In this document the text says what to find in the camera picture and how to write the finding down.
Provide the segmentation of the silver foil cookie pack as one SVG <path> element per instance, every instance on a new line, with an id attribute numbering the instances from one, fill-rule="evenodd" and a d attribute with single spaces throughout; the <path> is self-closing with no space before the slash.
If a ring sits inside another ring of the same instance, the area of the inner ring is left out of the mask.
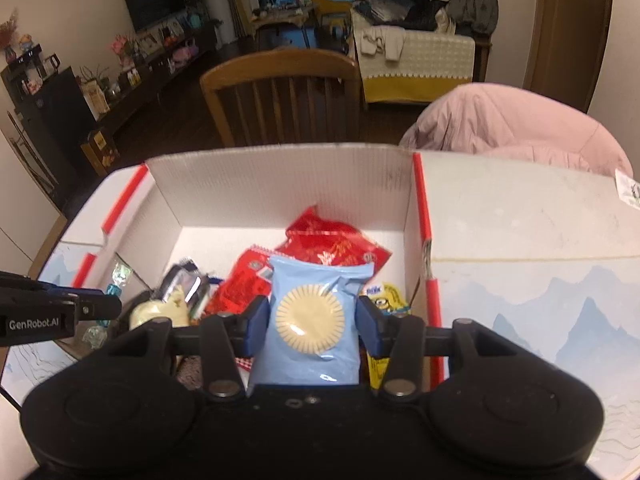
<path id="1" fill-rule="evenodd" d="M 177 289 L 183 293 L 183 300 L 189 308 L 190 318 L 198 320 L 208 303 L 212 288 L 209 276 L 203 273 L 192 260 L 181 260 L 174 263 L 165 274 L 155 296 L 168 301 Z"/>

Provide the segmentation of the light blue biscuit packet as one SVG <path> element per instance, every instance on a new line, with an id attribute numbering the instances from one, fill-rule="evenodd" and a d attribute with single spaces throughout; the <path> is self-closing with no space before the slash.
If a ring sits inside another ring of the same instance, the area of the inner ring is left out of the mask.
<path id="1" fill-rule="evenodd" d="M 322 266 L 283 256 L 270 257 L 269 264 L 269 321 L 248 391 L 357 385 L 356 304 L 374 265 Z"/>

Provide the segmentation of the cream yellow snack bag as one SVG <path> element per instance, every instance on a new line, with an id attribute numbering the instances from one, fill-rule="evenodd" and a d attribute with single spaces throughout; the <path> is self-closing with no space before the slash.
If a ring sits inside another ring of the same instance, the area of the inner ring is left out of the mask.
<path id="1" fill-rule="evenodd" d="M 178 292 L 167 301 L 149 300 L 134 307 L 129 317 L 129 329 L 134 330 L 153 318 L 169 318 L 174 327 L 186 327 L 191 324 L 189 306 Z"/>

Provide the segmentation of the red checkered snack packet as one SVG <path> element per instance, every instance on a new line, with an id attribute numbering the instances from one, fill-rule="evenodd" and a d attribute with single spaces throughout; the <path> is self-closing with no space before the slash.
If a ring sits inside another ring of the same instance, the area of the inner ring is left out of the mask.
<path id="1" fill-rule="evenodd" d="M 385 266 L 392 253 L 348 223 L 323 219 L 310 206 L 285 230 L 286 240 L 276 252 L 299 261 L 324 266 L 362 266 L 374 272 Z"/>

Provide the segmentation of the teal candy wrapper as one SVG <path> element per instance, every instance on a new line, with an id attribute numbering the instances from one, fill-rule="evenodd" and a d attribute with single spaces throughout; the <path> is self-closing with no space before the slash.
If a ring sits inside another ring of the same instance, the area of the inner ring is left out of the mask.
<path id="1" fill-rule="evenodd" d="M 105 289 L 106 296 L 114 296 L 120 298 L 122 296 L 122 290 L 126 287 L 132 270 L 122 260 L 117 259 L 114 264 L 114 268 L 111 273 L 111 278 Z M 91 350 L 98 350 L 101 348 L 105 341 L 107 341 L 108 328 L 111 322 L 118 317 L 118 314 L 114 318 L 102 318 L 94 322 L 93 326 L 89 326 L 85 333 L 82 335 L 82 341 L 88 344 Z"/>

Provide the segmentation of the dark red foil snack bag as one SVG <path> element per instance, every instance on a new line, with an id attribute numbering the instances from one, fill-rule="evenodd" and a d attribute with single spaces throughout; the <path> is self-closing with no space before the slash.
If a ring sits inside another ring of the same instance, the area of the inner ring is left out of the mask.
<path id="1" fill-rule="evenodd" d="M 198 390 L 203 385 L 202 363 L 199 356 L 184 356 L 176 369 L 175 378 L 188 390 Z"/>

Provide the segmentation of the yellow giraffe toy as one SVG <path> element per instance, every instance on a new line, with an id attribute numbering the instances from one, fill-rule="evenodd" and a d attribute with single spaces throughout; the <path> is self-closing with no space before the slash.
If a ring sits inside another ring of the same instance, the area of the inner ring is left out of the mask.
<path id="1" fill-rule="evenodd" d="M 346 0 L 311 0 L 320 25 L 337 25 L 350 21 L 352 3 Z"/>

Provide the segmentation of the blue mountain table mat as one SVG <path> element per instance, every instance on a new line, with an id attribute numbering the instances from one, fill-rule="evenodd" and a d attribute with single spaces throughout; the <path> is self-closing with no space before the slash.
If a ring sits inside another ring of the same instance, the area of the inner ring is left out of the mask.
<path id="1" fill-rule="evenodd" d="M 435 260 L 442 322 L 474 318 L 590 385 L 605 423 L 590 466 L 639 475 L 639 259 Z"/>

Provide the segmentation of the yellow minion snack packet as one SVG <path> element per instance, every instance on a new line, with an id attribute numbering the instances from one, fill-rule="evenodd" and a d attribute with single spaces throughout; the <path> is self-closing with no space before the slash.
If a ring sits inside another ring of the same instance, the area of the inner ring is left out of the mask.
<path id="1" fill-rule="evenodd" d="M 393 284 L 367 284 L 359 293 L 356 329 L 367 352 L 369 384 L 373 390 L 381 387 L 390 360 L 390 348 L 398 333 L 397 320 L 409 314 L 408 302 Z"/>

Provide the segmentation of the pink jacket on chair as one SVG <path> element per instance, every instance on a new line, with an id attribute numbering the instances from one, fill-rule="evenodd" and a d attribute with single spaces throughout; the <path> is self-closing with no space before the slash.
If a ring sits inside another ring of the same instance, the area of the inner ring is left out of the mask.
<path id="1" fill-rule="evenodd" d="M 462 84 L 431 103 L 400 145 L 524 160 L 613 177 L 631 163 L 604 125 L 580 110 L 504 84 Z"/>

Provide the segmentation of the dark tv cabinet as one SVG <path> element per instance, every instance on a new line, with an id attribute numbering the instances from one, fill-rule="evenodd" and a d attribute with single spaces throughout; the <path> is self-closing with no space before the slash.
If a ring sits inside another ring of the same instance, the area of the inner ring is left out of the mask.
<path id="1" fill-rule="evenodd" d="M 209 21 L 170 37 L 114 81 L 82 68 L 76 75 L 46 60 L 35 46 L 1 71 L 14 105 L 10 116 L 26 133 L 26 148 L 49 179 L 52 200 L 62 206 L 94 169 L 80 144 L 96 129 L 112 136 L 138 109 L 160 96 L 163 88 L 200 58 L 216 50 L 217 23 Z"/>

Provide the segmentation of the pile of clothes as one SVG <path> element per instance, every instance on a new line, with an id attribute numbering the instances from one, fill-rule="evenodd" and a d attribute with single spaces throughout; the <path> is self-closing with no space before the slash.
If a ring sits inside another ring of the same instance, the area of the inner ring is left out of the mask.
<path id="1" fill-rule="evenodd" d="M 375 26 L 472 38 L 490 37 L 499 21 L 498 0 L 361 0 L 355 11 Z"/>

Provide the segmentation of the large red snack bag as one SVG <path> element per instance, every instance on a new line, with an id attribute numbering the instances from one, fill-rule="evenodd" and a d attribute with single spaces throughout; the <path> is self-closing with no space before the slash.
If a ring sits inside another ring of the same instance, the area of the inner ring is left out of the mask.
<path id="1" fill-rule="evenodd" d="M 272 267 L 269 259 L 275 254 L 272 250 L 252 246 L 239 256 L 224 280 L 211 278 L 209 281 L 217 287 L 206 304 L 200 321 L 216 314 L 241 314 L 256 296 L 266 296 L 269 299 L 272 289 Z M 240 370 L 250 372 L 253 359 L 235 359 L 235 362 Z"/>

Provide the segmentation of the brown cardboard gift box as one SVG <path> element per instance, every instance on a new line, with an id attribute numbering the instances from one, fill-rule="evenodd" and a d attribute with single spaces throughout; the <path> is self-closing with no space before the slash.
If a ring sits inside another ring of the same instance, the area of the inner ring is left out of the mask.
<path id="1" fill-rule="evenodd" d="M 91 131 L 80 148 L 99 177 L 106 177 L 120 159 L 115 142 L 104 129 Z"/>

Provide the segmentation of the white paper packet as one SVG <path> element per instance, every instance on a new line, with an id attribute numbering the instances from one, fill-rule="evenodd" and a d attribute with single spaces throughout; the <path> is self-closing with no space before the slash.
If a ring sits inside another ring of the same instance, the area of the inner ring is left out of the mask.
<path id="1" fill-rule="evenodd" d="M 615 186 L 618 198 L 634 209 L 640 209 L 640 183 L 623 171 L 615 170 Z"/>

